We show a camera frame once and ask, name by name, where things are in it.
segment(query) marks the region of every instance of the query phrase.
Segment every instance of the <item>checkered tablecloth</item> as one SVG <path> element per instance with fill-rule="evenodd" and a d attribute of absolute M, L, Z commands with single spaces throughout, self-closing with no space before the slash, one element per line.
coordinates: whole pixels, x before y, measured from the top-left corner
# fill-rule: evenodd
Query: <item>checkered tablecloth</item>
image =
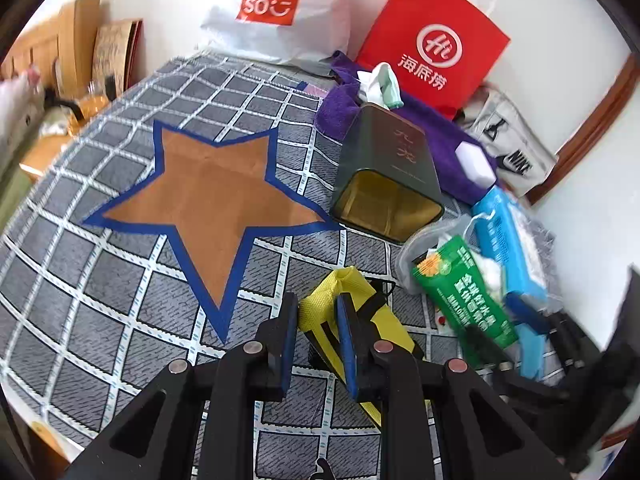
<path fill-rule="evenodd" d="M 395 281 L 399 248 L 349 228 L 256 238 L 223 344 L 164 235 L 82 224 L 153 170 L 153 120 L 214 140 L 277 126 L 276 176 L 327 209 L 340 144 L 314 128 L 322 98 L 297 90 L 301 80 L 214 55 L 174 59 L 96 117 L 34 187 L 0 242 L 0 366 L 4 383 L 43 421 L 86 446 L 172 359 L 218 359 L 251 339 L 277 316 L 284 290 L 302 298 L 350 265 Z M 445 218 L 462 212 L 468 208 L 446 198 Z M 398 286 L 389 305 L 431 361 L 460 354 L 455 338 L 438 333 L 427 298 Z M 547 359 L 552 381 L 559 366 Z M 301 333 L 286 401 L 257 402 L 255 420 L 256 478 L 308 478 L 318 457 L 337 478 L 379 472 L 378 430 L 333 374 L 309 365 Z"/>

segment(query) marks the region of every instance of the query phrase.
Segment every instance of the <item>wall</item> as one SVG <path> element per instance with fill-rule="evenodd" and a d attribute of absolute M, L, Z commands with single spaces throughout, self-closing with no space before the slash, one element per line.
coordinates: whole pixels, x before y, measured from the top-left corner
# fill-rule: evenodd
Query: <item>wall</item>
<path fill-rule="evenodd" d="M 37 23 L 69 0 L 46 0 Z M 103 0 L 105 20 L 145 20 L 145 75 L 202 39 L 199 25 L 214 0 Z M 352 0 L 354 56 L 386 0 Z M 596 0 L 498 0 L 492 19 L 511 37 L 489 79 L 519 106 L 530 126 L 557 151 L 606 94 L 628 48 Z"/>
<path fill-rule="evenodd" d="M 614 329 L 627 267 L 640 267 L 640 86 L 589 154 L 535 209 L 556 235 L 555 255 L 566 306 L 604 348 Z M 640 415 L 634 408 L 616 427 Z"/>

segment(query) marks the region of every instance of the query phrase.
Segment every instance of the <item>yellow bag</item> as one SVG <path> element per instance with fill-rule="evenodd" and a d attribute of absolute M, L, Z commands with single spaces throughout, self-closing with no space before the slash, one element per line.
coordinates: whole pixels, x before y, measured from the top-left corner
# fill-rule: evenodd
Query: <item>yellow bag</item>
<path fill-rule="evenodd" d="M 338 327 L 334 317 L 335 298 L 343 292 L 351 294 L 353 306 L 358 311 L 376 290 L 355 267 L 334 270 L 311 294 L 300 301 L 298 325 L 330 370 L 344 383 Z M 423 357 L 420 347 L 409 337 L 387 304 L 379 308 L 371 320 L 378 328 L 382 339 L 400 345 L 418 358 Z M 380 427 L 380 411 L 371 402 L 363 402 L 360 405 Z"/>

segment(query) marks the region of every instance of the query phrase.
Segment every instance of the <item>green packet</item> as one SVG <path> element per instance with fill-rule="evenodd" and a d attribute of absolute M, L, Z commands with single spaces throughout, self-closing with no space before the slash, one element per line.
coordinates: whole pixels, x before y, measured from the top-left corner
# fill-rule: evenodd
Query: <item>green packet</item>
<path fill-rule="evenodd" d="M 467 244 L 455 236 L 436 252 L 414 260 L 414 278 L 440 308 L 473 367 L 484 364 L 465 341 L 464 327 L 475 324 L 500 348 L 518 335 L 502 307 L 486 291 L 484 280 Z"/>

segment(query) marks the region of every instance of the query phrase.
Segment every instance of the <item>star-shaped cutout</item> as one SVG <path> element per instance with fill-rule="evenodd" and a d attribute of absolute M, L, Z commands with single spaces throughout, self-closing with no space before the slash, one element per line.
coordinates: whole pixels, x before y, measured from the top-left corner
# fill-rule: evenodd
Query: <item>star-shaped cutout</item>
<path fill-rule="evenodd" d="M 84 222 L 165 234 L 209 322 L 226 340 L 254 238 L 338 230 L 275 176 L 278 129 L 213 142 L 154 122 L 155 169 Z"/>

